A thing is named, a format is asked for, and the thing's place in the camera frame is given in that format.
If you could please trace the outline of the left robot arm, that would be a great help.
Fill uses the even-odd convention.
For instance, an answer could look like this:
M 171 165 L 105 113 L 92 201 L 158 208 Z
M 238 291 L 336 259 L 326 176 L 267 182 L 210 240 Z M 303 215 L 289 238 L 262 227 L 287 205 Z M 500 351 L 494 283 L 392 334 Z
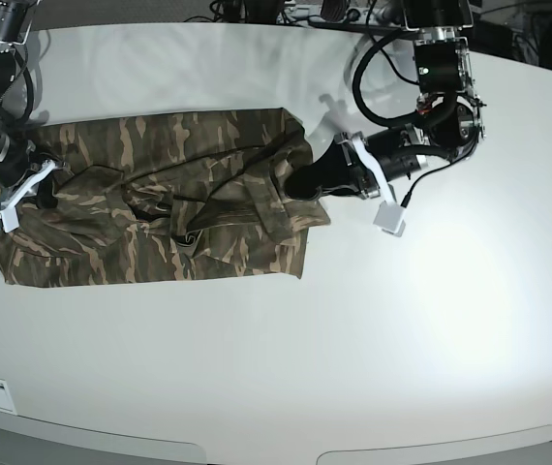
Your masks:
M 462 34 L 474 24 L 469 2 L 389 1 L 382 7 L 372 2 L 364 24 L 373 22 L 393 28 L 383 37 L 369 35 L 373 45 L 355 68 L 352 91 L 362 115 L 382 127 L 362 142 L 385 178 L 409 178 L 431 158 L 451 166 L 470 157 L 483 136 L 484 103 L 474 89 L 468 40 Z M 413 84 L 419 95 L 413 111 L 383 117 L 365 103 L 361 81 L 371 60 L 397 40 L 413 45 Z

